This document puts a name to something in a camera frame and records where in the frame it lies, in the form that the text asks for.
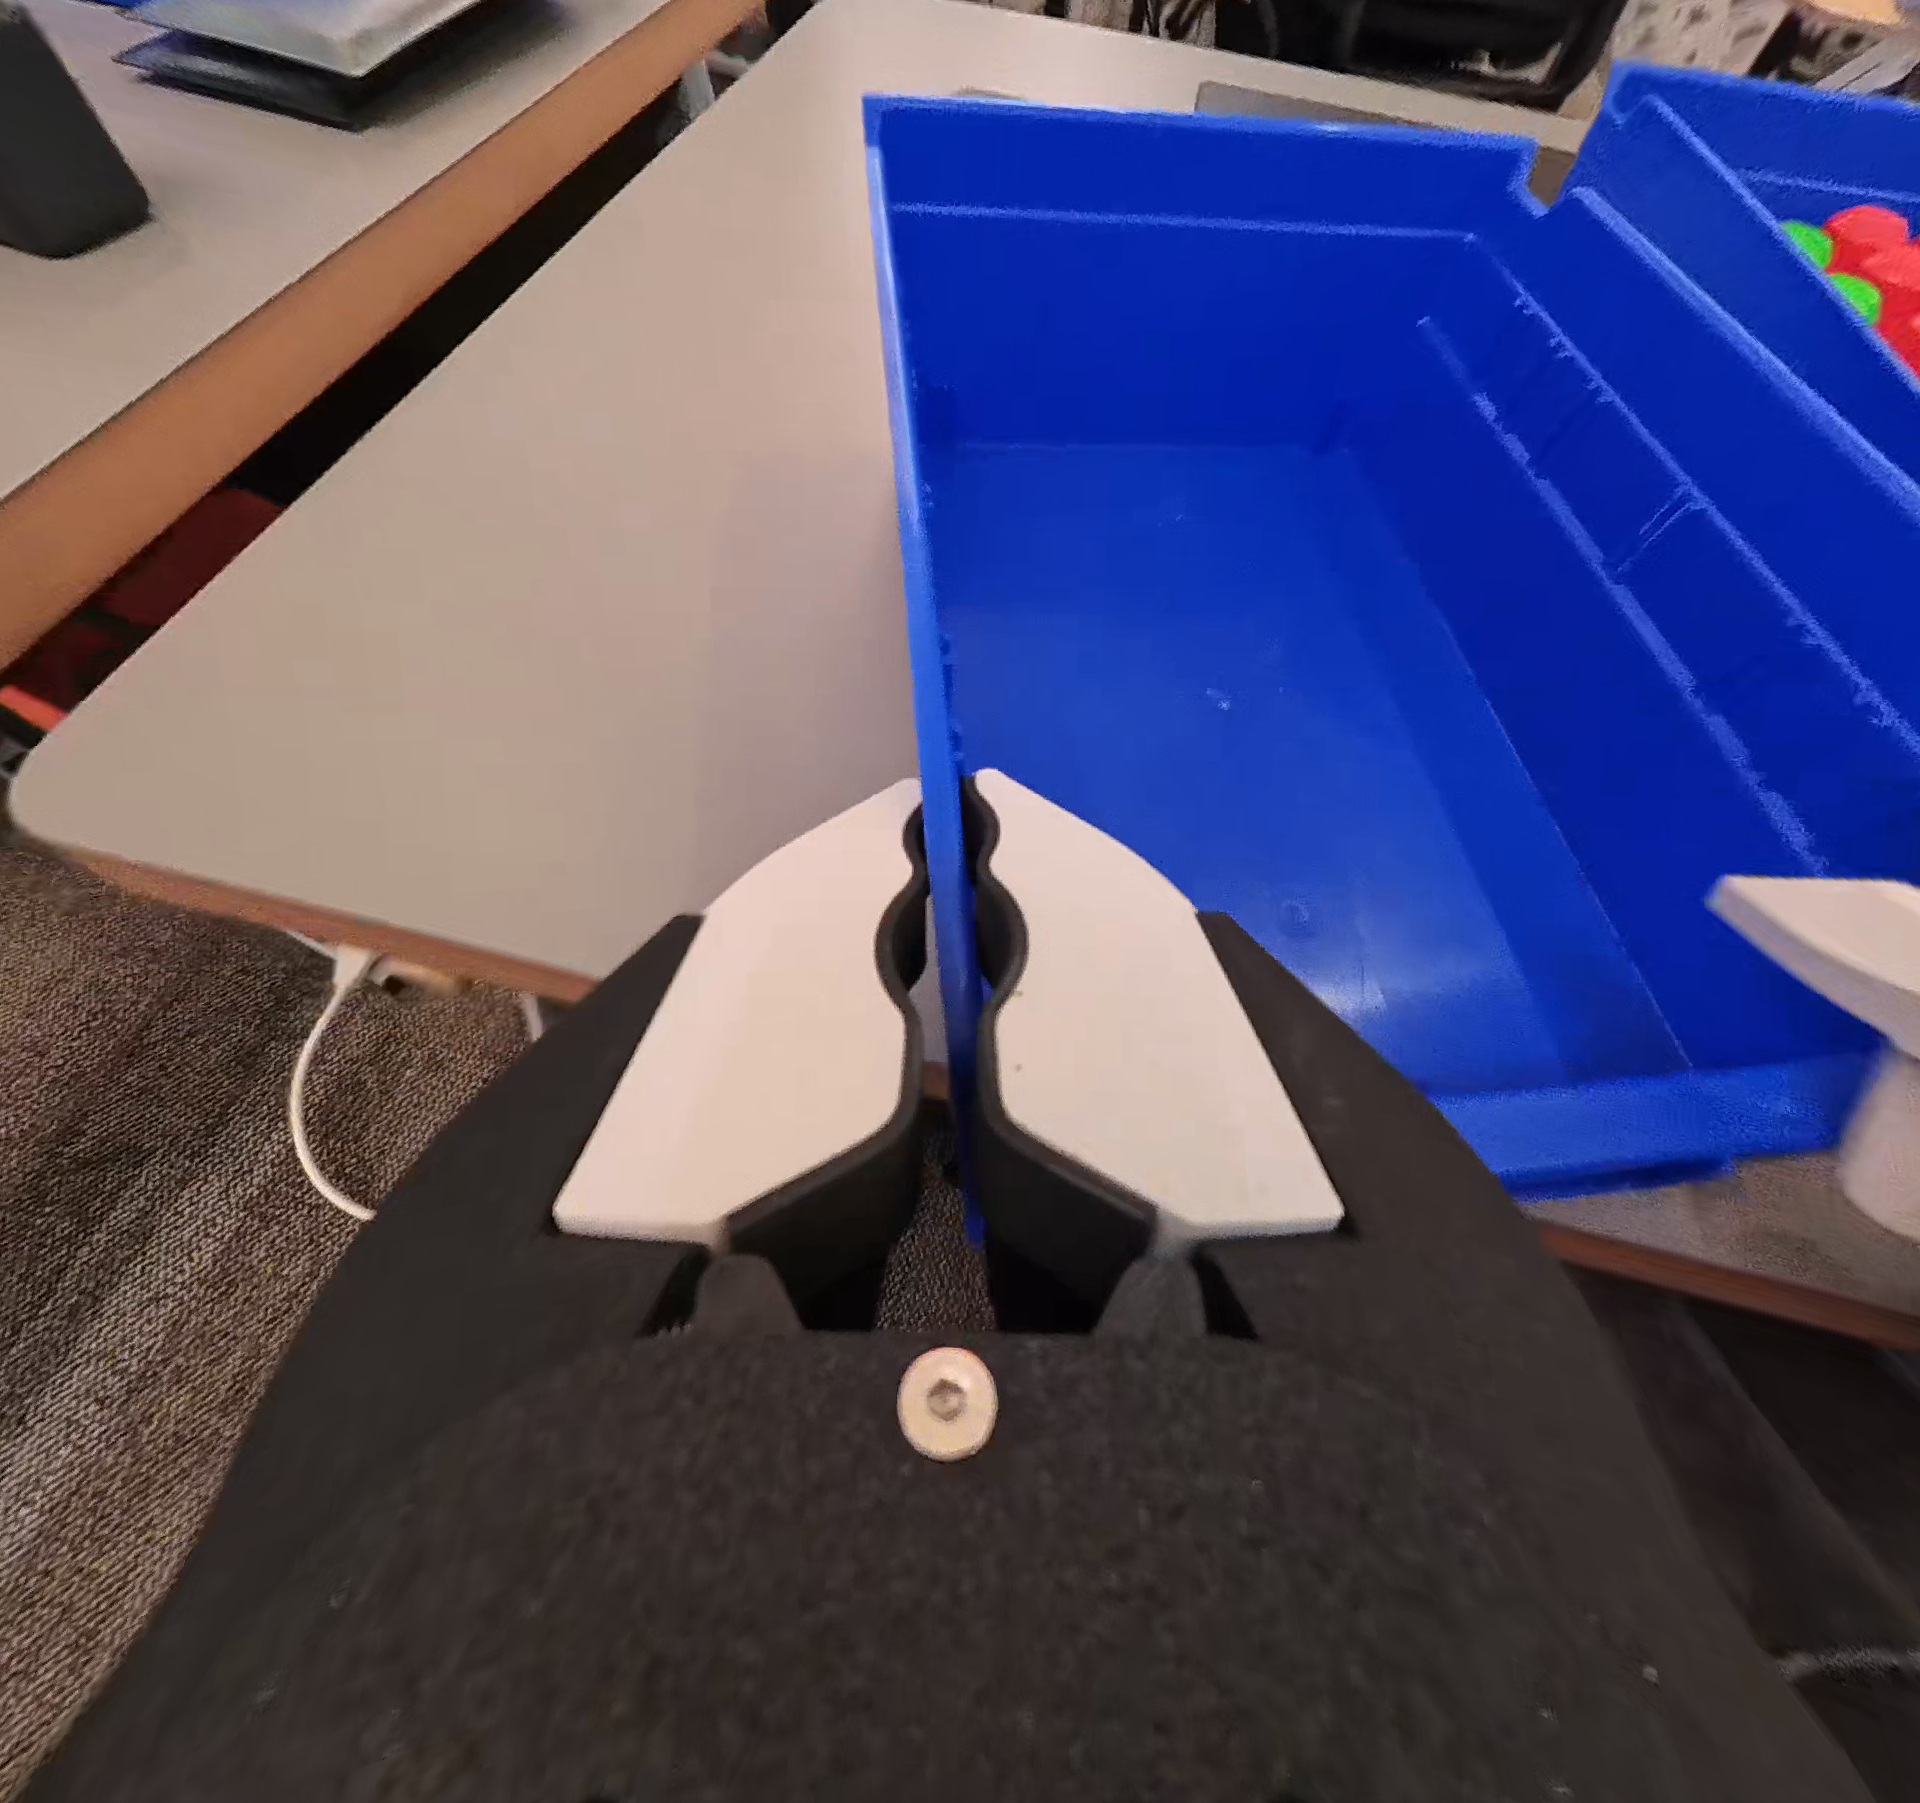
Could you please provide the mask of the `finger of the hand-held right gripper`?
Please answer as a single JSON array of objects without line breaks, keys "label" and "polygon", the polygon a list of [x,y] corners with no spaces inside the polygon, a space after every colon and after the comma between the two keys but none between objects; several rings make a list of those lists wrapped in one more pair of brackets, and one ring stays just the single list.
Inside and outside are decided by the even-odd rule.
[{"label": "finger of the hand-held right gripper", "polygon": [[1837,1149],[1843,1197],[1917,1235],[1917,890],[1885,878],[1722,876],[1707,910],[1883,1038]]}]

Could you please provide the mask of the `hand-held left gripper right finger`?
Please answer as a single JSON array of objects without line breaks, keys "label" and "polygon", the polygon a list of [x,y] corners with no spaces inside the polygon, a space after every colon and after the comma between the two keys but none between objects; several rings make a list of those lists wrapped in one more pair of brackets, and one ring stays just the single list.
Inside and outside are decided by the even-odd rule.
[{"label": "hand-held left gripper right finger", "polygon": [[997,768],[968,788],[974,1181],[1029,1260],[1315,1237],[1345,1205],[1194,904]]}]

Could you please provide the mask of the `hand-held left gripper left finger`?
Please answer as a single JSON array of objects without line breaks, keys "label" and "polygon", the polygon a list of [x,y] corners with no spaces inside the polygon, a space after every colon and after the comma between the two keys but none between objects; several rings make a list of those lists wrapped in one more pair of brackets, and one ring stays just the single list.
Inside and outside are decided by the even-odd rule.
[{"label": "hand-held left gripper left finger", "polygon": [[557,1232],[727,1248],[768,1195],[888,1123],[920,1068],[879,933],[914,882],[918,807],[897,780],[712,900],[554,1199]]}]

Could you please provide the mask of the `blue plastic bin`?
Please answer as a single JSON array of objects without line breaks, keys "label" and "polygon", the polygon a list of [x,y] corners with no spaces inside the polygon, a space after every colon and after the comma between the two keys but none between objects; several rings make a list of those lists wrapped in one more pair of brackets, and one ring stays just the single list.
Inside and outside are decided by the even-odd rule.
[{"label": "blue plastic bin", "polygon": [[1875,202],[1916,228],[1917,113],[1887,96],[1618,65],[1566,185],[1659,249],[1908,478],[1916,377],[1778,231]]},{"label": "blue plastic bin", "polygon": [[1837,1145],[1707,912],[1916,878],[1916,481],[1514,134],[869,96],[935,919],[1000,768],[1522,1197]]}]

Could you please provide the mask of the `grey desk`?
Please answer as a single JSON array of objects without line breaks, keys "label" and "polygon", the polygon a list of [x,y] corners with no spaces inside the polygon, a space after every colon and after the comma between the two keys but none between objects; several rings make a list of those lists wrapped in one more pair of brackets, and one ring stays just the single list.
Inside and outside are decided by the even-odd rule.
[{"label": "grey desk", "polygon": [[[1207,109],[1189,58],[968,4],[822,0],[45,742],[17,818],[127,886],[251,900],[336,946],[571,999],[651,938],[666,985],[741,873],[912,778],[914,882],[879,959],[912,1016],[936,963],[982,1226],[986,985],[979,966],[947,992],[935,916],[864,100],[1406,125],[1538,158],[1530,134],[1351,102]],[[1250,1017],[1274,997],[1353,1031],[1197,910]],[[955,946],[979,963],[974,897]],[[920,1071],[888,1123],[727,1248],[832,1286],[884,1240],[924,1070],[920,1024],[907,1038]],[[1492,1171],[1380,1057],[1417,1121],[1432,1107]]]}]

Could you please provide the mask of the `wooden edged table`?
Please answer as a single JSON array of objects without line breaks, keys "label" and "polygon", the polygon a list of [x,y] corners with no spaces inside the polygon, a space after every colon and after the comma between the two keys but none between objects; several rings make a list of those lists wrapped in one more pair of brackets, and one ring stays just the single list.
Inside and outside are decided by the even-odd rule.
[{"label": "wooden edged table", "polygon": [[10,665],[764,0],[548,0],[364,134],[130,76],[128,17],[24,0],[130,159],[140,228],[2,258]]}]

